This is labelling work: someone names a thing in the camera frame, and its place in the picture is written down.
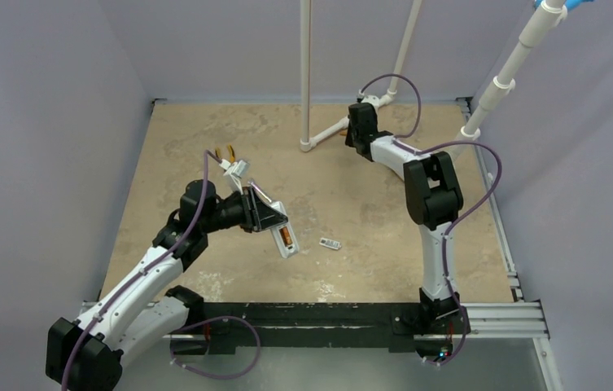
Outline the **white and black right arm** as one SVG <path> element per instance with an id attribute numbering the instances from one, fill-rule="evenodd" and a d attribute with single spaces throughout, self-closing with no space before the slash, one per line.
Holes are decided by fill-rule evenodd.
<path id="1" fill-rule="evenodd" d="M 415 322 L 436 332 L 459 310 L 451 227 L 464 199 L 452 158 L 446 152 L 421 152 L 402 145 L 378 128 L 376 109 L 365 102 L 348 107 L 345 144 L 403 180 L 406 209 L 418 225 L 423 246 L 423 283 Z"/>

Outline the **white remote battery cover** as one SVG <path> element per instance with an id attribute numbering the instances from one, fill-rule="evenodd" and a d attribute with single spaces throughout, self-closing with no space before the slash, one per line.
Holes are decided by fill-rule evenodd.
<path id="1" fill-rule="evenodd" d="M 322 247 L 328 248 L 328 249 L 332 249 L 332 250 L 340 250 L 342 248 L 342 244 L 337 241 L 337 240 L 333 240 L 333 239 L 328 239 L 328 238 L 321 238 L 319 240 L 319 244 Z"/>

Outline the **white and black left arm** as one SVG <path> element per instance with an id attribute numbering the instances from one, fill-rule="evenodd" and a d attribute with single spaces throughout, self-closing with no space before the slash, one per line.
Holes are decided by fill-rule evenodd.
<path id="1" fill-rule="evenodd" d="M 284 258 L 298 251 L 283 203 L 254 184 L 221 198 L 212 182 L 190 182 L 135 268 L 76 319 L 50 327 L 46 375 L 64 390 L 113 390 L 124 369 L 164 335 L 207 325 L 203 298 L 169 284 L 199 258 L 210 234 L 232 227 L 270 231 Z"/>

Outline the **white universal AC remote control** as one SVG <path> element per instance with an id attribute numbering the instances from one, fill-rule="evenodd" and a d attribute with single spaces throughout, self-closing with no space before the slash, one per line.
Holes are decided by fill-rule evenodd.
<path id="1" fill-rule="evenodd" d="M 284 259 L 295 256 L 300 251 L 300 246 L 293 230 L 287 211 L 281 201 L 274 200 L 269 206 L 282 215 L 283 222 L 269 229 L 276 243 L 280 256 Z"/>

